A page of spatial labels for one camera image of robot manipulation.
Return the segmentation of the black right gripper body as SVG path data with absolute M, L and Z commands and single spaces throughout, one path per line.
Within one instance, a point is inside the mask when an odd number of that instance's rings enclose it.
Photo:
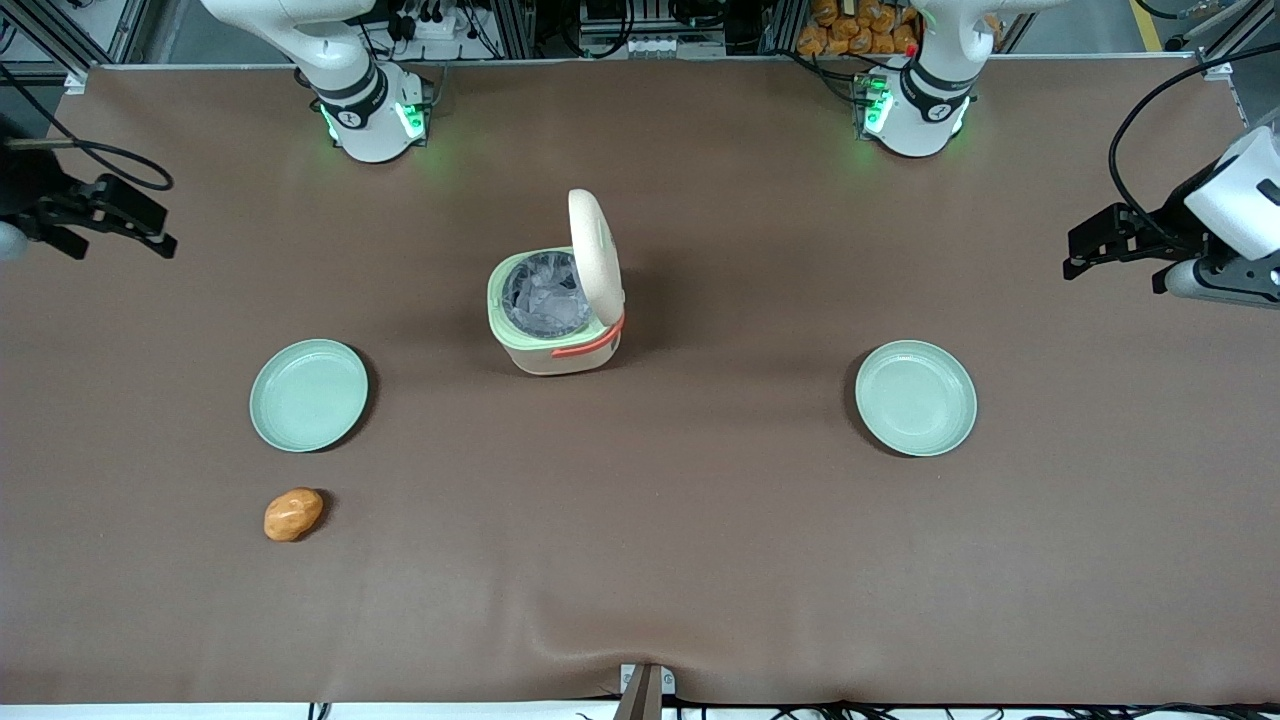
M 168 210 L 159 202 L 114 174 L 77 179 L 49 150 L 4 149 L 1 191 L 3 223 L 31 240 L 60 225 L 143 240 L 166 234 Z

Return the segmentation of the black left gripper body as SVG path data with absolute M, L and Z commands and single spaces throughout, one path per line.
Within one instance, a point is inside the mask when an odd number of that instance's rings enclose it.
M 1068 264 L 1130 263 L 1142 259 L 1217 261 L 1217 242 L 1187 206 L 1198 179 L 1179 184 L 1164 205 L 1144 215 L 1115 202 L 1070 229 Z

